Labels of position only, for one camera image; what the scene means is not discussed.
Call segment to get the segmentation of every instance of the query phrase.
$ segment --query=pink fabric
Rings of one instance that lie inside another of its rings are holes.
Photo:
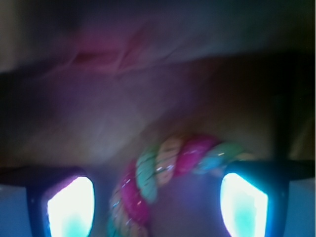
[[[135,173],[136,161],[132,161],[120,182],[120,192],[128,215],[135,222],[143,225],[149,220],[149,207],[137,188]]]
[[[196,135],[189,139],[181,149],[175,167],[175,176],[190,172],[205,154],[220,142],[209,135]]]

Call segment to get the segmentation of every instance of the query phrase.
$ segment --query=bright light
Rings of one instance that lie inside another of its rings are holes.
[[[232,237],[264,237],[268,195],[235,173],[227,174],[221,185],[221,211]]]
[[[52,237],[86,237],[94,215],[94,188],[86,177],[75,179],[47,204]]]

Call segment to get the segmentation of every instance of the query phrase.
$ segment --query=multicolored rope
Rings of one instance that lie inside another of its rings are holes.
[[[229,162],[251,157],[237,143],[220,142],[210,135],[173,136],[133,160],[110,200],[108,237],[147,237],[149,204],[158,188],[173,176],[205,174]]]

